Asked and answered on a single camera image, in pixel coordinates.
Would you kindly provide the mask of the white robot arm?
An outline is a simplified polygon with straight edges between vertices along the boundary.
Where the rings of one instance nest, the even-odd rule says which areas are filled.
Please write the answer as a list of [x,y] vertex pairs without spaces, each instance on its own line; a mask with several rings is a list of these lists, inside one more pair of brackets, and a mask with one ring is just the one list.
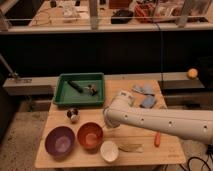
[[103,110],[106,125],[126,124],[213,145],[212,110],[144,109],[134,107],[134,101],[130,92],[118,92]]

